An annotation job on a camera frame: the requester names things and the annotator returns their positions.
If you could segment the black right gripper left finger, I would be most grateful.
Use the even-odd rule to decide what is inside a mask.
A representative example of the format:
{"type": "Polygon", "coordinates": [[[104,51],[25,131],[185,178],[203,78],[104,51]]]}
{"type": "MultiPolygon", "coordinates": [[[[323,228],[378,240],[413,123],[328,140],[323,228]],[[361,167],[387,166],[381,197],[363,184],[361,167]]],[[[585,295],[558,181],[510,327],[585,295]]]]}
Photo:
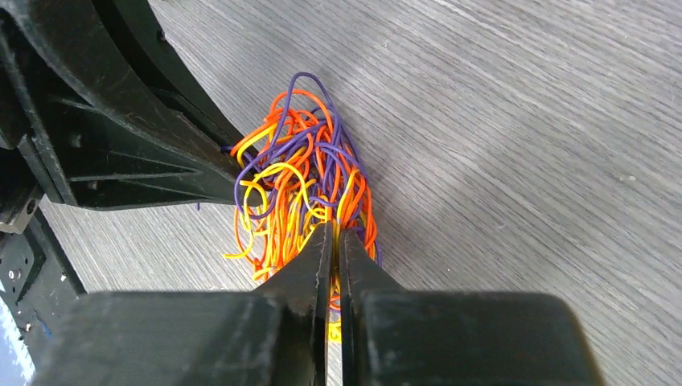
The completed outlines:
{"type": "Polygon", "coordinates": [[[62,320],[35,385],[323,385],[331,227],[250,292],[100,292],[62,320]]]}

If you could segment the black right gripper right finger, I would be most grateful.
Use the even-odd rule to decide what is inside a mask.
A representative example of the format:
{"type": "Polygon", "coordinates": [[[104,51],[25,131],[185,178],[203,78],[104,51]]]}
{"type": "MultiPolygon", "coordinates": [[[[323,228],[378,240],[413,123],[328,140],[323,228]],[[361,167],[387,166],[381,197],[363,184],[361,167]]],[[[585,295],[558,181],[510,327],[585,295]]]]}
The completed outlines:
{"type": "Polygon", "coordinates": [[[575,313],[533,292],[410,290],[339,238],[347,385],[602,385],[575,313]]]}

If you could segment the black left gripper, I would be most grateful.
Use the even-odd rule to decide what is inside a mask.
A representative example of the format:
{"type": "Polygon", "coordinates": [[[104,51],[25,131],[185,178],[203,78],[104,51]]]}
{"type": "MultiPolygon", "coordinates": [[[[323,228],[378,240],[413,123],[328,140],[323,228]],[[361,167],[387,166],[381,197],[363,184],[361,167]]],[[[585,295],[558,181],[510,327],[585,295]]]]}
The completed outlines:
{"type": "Polygon", "coordinates": [[[147,1],[1,4],[1,229],[38,204],[119,211],[244,198],[242,138],[147,1]]]}

